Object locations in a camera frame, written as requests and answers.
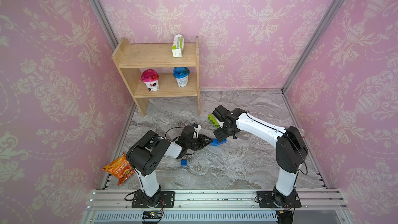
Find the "green lego pair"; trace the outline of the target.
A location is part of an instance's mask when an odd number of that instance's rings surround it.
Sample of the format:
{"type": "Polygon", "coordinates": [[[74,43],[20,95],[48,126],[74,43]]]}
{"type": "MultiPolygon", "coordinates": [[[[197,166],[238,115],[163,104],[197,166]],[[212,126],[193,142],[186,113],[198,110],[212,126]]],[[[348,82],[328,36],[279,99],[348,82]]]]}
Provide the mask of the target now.
{"type": "Polygon", "coordinates": [[[220,127],[219,121],[213,115],[208,115],[207,119],[213,126],[215,126],[217,128],[220,127]]]}

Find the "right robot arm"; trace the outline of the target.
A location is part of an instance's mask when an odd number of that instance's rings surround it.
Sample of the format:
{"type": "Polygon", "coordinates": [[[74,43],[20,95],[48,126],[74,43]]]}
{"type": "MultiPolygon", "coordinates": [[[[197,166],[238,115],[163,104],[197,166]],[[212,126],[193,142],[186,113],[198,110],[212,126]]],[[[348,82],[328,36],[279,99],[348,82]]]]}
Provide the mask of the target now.
{"type": "Polygon", "coordinates": [[[216,139],[221,142],[229,137],[236,138],[240,131],[248,132],[271,144],[276,149],[276,162],[279,165],[279,174],[272,192],[274,204],[278,207],[298,207],[296,203],[296,180],[306,166],[305,159],[308,148],[298,128],[276,126],[260,120],[248,111],[235,108],[227,110],[219,105],[212,112],[220,127],[214,131],[216,139]]]}

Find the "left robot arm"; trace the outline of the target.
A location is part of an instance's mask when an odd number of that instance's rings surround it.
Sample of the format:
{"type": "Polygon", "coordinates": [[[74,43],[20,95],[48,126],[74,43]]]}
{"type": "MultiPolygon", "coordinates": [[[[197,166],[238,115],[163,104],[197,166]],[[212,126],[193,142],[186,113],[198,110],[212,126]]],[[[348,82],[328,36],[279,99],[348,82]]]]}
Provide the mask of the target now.
{"type": "Polygon", "coordinates": [[[199,130],[197,124],[187,125],[181,134],[172,140],[149,130],[128,150],[126,160],[140,183],[140,189],[134,192],[132,199],[133,208],[160,206],[161,186],[157,180],[156,168],[165,156],[180,159],[187,155],[189,150],[196,152],[210,145],[213,139],[200,134],[199,130]]]}

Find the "blue large lego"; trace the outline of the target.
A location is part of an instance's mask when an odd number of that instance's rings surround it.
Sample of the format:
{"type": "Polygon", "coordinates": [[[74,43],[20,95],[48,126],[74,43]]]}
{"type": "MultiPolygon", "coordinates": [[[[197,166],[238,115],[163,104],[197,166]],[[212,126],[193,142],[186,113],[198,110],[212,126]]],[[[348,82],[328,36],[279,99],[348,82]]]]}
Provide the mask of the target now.
{"type": "Polygon", "coordinates": [[[220,144],[222,144],[222,143],[219,142],[217,139],[213,139],[212,142],[210,143],[210,145],[213,146],[213,147],[217,147],[220,144]]]}

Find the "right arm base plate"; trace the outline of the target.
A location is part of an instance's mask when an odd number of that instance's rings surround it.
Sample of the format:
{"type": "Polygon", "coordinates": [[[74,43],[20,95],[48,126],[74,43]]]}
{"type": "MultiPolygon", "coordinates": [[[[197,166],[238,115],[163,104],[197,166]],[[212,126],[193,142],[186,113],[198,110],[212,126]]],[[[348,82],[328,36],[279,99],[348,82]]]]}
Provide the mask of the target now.
{"type": "Polygon", "coordinates": [[[301,208],[302,204],[294,189],[288,196],[272,191],[257,191],[254,199],[260,208],[301,208]]]}

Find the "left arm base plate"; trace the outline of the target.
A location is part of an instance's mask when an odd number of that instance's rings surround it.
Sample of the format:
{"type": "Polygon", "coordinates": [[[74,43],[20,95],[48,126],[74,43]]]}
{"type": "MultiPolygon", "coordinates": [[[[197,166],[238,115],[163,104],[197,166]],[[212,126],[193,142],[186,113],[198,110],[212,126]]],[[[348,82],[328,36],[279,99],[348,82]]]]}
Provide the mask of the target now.
{"type": "Polygon", "coordinates": [[[159,191],[149,197],[141,190],[134,193],[132,208],[173,208],[175,200],[174,191],[159,191]]]}

